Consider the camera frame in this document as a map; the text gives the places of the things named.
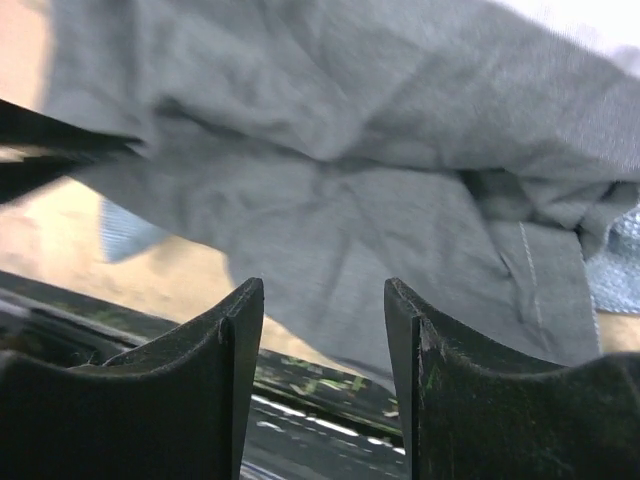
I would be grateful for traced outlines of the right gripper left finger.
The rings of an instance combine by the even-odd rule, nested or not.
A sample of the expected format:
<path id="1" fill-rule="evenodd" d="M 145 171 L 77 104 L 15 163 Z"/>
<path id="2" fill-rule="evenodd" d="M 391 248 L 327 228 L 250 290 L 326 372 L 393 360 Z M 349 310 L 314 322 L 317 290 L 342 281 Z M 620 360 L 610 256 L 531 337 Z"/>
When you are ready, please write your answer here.
<path id="1" fill-rule="evenodd" d="M 1 355 L 5 479 L 236 479 L 264 313 L 251 278 L 101 365 Z"/>

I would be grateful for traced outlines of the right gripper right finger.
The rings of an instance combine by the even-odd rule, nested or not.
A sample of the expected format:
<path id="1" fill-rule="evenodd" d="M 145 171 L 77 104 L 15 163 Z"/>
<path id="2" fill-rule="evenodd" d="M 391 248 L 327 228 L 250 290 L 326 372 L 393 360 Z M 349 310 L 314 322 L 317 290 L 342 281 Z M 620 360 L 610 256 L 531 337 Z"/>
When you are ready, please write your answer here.
<path id="1" fill-rule="evenodd" d="M 639 356 L 561 367 L 384 286 L 395 391 L 413 479 L 635 479 Z"/>

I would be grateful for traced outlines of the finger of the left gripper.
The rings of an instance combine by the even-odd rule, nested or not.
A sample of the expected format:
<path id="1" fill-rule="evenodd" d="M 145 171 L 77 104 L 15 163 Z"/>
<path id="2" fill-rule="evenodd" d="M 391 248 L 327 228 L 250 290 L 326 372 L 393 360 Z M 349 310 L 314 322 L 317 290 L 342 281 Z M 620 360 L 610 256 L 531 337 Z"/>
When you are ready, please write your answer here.
<path id="1" fill-rule="evenodd" d="M 86 130 L 2 100 L 1 202 L 140 144 L 134 137 Z"/>

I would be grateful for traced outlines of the grey striped pillowcase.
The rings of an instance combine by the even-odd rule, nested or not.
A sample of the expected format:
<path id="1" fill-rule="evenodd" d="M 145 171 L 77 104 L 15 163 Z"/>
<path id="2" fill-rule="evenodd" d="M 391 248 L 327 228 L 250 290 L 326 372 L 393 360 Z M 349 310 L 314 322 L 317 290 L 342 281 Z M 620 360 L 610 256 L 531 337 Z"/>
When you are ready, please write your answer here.
<path id="1" fill-rule="evenodd" d="M 79 179 L 224 252 L 384 385 L 382 287 L 533 357 L 599 356 L 585 275 L 639 191 L 635 1 L 56 1 L 46 112 L 129 136 Z"/>

